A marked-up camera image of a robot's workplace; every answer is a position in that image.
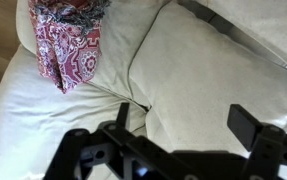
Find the white couch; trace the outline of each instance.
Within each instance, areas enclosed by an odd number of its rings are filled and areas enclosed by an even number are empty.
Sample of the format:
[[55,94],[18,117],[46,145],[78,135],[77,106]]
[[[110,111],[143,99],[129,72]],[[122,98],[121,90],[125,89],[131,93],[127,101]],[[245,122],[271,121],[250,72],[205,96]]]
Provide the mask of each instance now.
[[[218,13],[221,4],[214,8]],[[27,11],[27,1],[18,0],[22,45],[0,85],[0,179],[41,179],[67,130],[94,132],[100,122],[115,119],[121,102],[131,103],[130,130],[167,151],[247,156],[226,125],[233,103],[287,131],[287,61],[280,66],[258,56],[175,2],[113,0],[103,19],[96,75],[66,95],[38,74]],[[287,46],[279,48],[287,52]],[[286,169],[282,177],[287,179]],[[91,178],[115,177],[98,167]]]

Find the couch cushion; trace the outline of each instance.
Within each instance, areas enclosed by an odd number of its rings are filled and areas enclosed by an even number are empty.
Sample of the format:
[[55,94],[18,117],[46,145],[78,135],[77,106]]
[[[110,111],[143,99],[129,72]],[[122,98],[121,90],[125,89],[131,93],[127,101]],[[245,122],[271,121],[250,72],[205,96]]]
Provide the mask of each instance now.
[[211,8],[277,54],[287,68],[287,1],[194,0]]
[[[112,0],[102,21],[102,56],[91,82],[132,98],[128,82],[129,67],[159,9],[168,1]],[[18,1],[17,29],[23,46],[35,53],[35,37],[26,0]]]
[[[66,131],[94,132],[126,102],[89,84],[63,95],[38,75],[34,58],[20,47],[0,85],[0,179],[40,179]],[[131,104],[130,119],[130,130],[138,129],[145,112]]]
[[227,127],[230,104],[287,131],[287,70],[255,56],[171,3],[130,69],[174,149],[246,155]]

